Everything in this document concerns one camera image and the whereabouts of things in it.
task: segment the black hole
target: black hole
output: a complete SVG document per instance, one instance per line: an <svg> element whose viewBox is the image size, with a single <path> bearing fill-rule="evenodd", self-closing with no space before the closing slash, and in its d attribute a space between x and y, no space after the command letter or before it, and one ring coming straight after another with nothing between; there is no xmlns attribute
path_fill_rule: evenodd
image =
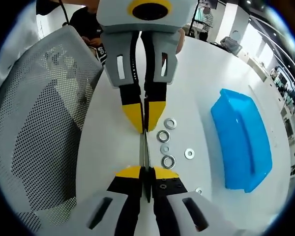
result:
<svg viewBox="0 0 295 236"><path fill-rule="evenodd" d="M168 14L168 9L157 3L144 3L136 6L132 14L144 21L154 21L165 17Z"/></svg>
<svg viewBox="0 0 295 236"><path fill-rule="evenodd" d="M185 204L197 231L201 232L205 230L208 227L208 223L197 204L192 200L192 198L185 198L182 201Z"/></svg>
<svg viewBox="0 0 295 236"><path fill-rule="evenodd" d="M104 198L100 207L96 209L95 216L92 218L90 224L88 225L89 229L94 229L96 225L98 225L99 222L103 219L103 216L105 215L110 203L112 202L113 199L111 198Z"/></svg>

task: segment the yellow ring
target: yellow ring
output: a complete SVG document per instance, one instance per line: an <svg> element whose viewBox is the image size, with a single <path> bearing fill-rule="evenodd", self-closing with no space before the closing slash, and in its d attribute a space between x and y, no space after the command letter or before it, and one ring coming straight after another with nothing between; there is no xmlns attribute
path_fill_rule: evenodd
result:
<svg viewBox="0 0 295 236"><path fill-rule="evenodd" d="M133 13L132 13L133 9L145 3L160 4L167 8L168 14L171 13L172 11L172 4L167 0L134 0L128 5L128 8L127 8L128 14L133 16Z"/></svg>

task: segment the white wall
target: white wall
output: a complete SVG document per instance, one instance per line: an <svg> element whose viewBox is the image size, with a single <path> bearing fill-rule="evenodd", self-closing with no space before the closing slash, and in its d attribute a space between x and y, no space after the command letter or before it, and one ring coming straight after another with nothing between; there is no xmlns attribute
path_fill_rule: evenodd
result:
<svg viewBox="0 0 295 236"><path fill-rule="evenodd" d="M231 29L231 33L234 32L235 30L239 32L240 39L237 40L237 42L239 44L245 34L247 26L248 26L248 21L249 21L248 19L249 19L249 14L247 12L245 12L241 7L238 7L236 15L235 15L233 27Z"/></svg>
<svg viewBox="0 0 295 236"><path fill-rule="evenodd" d="M230 36L233 23L235 20L237 8L239 8L237 4L232 4L232 3L226 4L222 23L215 40L216 42L219 43L224 37Z"/></svg>
<svg viewBox="0 0 295 236"><path fill-rule="evenodd" d="M225 5L218 2L216 9L212 9L211 12L213 15L213 23L212 29L208 32L207 40L208 42L215 42L225 12Z"/></svg>
<svg viewBox="0 0 295 236"><path fill-rule="evenodd" d="M265 64L265 68L267 68L270 65L272 59L275 58L272 48L268 44L265 44L258 58L259 61L263 61L263 63Z"/></svg>
<svg viewBox="0 0 295 236"><path fill-rule="evenodd" d="M279 66L279 62L276 60L275 57L272 58L269 65L266 67L267 72L270 72L274 67Z"/></svg>
<svg viewBox="0 0 295 236"><path fill-rule="evenodd" d="M240 44L250 57L255 57L262 44L262 36L251 24L248 24Z"/></svg>
<svg viewBox="0 0 295 236"><path fill-rule="evenodd" d="M65 4L64 7L70 20L73 13L83 6ZM60 29L66 21L64 12L60 6L46 16L37 15L36 19L40 38L46 37L50 33Z"/></svg>

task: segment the person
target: person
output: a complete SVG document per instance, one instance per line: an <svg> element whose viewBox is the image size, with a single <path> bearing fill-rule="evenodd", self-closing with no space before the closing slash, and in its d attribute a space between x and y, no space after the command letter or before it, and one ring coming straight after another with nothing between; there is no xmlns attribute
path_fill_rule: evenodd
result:
<svg viewBox="0 0 295 236"><path fill-rule="evenodd" d="M203 8L203 28L199 33L199 39L206 42L208 37L208 32L212 28L213 24L213 15L211 13L211 8L204 7Z"/></svg>
<svg viewBox="0 0 295 236"><path fill-rule="evenodd" d="M272 80L274 81L275 78L278 76L278 66L274 67L271 71L270 71L270 76L272 78Z"/></svg>
<svg viewBox="0 0 295 236"><path fill-rule="evenodd" d="M102 28L96 19L98 6L83 7L73 13L69 24L75 28L96 58L105 64L107 54L100 39Z"/></svg>

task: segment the monitor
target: monitor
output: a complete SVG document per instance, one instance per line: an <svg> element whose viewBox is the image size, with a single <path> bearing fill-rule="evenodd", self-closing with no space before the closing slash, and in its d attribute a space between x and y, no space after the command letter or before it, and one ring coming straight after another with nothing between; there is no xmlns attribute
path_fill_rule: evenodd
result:
<svg viewBox="0 0 295 236"><path fill-rule="evenodd" d="M280 78L282 84L285 85L287 83L287 80L285 79L285 77L283 76L282 73L279 75L279 78Z"/></svg>
<svg viewBox="0 0 295 236"><path fill-rule="evenodd" d="M291 122L289 119L286 119L285 122L285 129L286 129L286 133L287 133L287 137L290 137L293 135L293 129L292 129L292 126L291 126Z"/></svg>

